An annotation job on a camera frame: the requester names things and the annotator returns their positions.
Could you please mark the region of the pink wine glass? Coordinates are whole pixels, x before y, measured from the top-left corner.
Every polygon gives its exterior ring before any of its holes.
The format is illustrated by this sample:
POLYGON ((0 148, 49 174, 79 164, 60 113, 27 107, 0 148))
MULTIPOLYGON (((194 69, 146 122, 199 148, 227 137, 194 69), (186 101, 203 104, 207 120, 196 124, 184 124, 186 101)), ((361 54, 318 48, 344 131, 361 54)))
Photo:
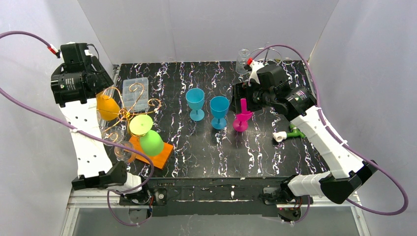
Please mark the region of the pink wine glass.
POLYGON ((245 98, 240 100, 242 111, 236 115, 236 119, 233 122, 233 128, 237 132, 244 132, 248 129, 248 120, 252 118, 253 112, 247 110, 247 102, 245 98))

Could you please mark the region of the orange wine glass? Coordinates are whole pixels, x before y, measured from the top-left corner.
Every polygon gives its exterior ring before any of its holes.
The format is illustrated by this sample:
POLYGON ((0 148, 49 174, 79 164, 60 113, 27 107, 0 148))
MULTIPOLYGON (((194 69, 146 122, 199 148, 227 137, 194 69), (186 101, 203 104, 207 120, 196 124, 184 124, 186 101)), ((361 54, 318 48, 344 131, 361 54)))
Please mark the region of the orange wine glass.
POLYGON ((103 120, 112 121, 119 116, 120 106, 113 98, 101 92, 96 96, 96 100, 96 108, 103 120))

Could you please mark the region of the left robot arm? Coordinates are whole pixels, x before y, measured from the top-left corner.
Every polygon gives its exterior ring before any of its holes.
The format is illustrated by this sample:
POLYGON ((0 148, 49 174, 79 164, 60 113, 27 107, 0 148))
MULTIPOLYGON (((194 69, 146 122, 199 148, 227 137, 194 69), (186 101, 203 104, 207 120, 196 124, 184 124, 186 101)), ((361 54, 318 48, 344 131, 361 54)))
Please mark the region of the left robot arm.
POLYGON ((122 162, 113 164, 104 144, 97 119, 96 96, 113 85, 88 43, 60 46, 64 62, 51 75, 55 102, 69 124, 78 164, 74 190, 108 189, 124 193, 142 190, 142 179, 127 171, 122 162))

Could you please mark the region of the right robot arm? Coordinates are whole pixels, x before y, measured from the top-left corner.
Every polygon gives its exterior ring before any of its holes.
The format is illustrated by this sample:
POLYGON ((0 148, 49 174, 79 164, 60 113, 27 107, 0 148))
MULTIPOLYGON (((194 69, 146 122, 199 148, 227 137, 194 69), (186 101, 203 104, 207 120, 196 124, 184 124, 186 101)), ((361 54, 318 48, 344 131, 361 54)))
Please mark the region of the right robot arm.
POLYGON ((251 75, 247 82, 233 85, 231 111, 242 112, 243 98, 251 112, 274 108, 307 137, 329 167, 321 174, 295 175, 282 181, 278 192, 281 198, 289 201, 306 195, 325 196, 341 204, 376 172, 368 161, 348 151, 345 142, 339 143, 329 134, 330 124, 324 124, 325 117, 319 115, 311 90, 292 86, 281 66, 264 66, 249 59, 244 68, 251 75))

